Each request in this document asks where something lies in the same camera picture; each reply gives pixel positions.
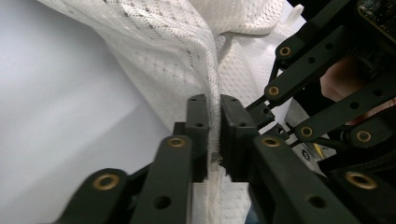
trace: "white fabric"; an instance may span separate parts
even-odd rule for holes
[[[293,32],[276,26],[283,0],[40,2],[93,27],[169,129],[185,119],[187,98],[206,94],[210,173],[194,186],[194,222],[243,223],[246,185],[229,183],[211,162],[218,156],[219,95],[235,96],[243,105],[262,95],[274,50]]]

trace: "human hand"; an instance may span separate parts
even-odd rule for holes
[[[346,58],[330,67],[325,75],[320,78],[321,92],[323,96],[338,102],[349,94],[362,89],[367,85],[359,75],[358,62],[354,58]],[[381,110],[396,105],[396,98],[366,112],[362,116],[348,122],[347,125],[355,125],[364,119],[371,117]]]

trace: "white background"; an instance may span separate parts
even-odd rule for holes
[[[131,174],[169,131],[91,28],[0,6],[0,223],[50,223],[91,173]]]

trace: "circuit board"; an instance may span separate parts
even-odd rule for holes
[[[396,44],[396,0],[360,0],[359,14]]]

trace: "mesh pattern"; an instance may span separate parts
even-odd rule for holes
[[[212,162],[219,156],[219,95],[235,96],[244,105],[262,95],[275,46],[292,33],[286,26],[276,28],[284,1],[40,2],[95,29],[169,129],[185,120],[189,97],[206,94],[210,172],[205,183],[194,185],[193,222],[244,223],[250,204],[247,185],[231,183]],[[234,35],[272,31],[258,39]]]

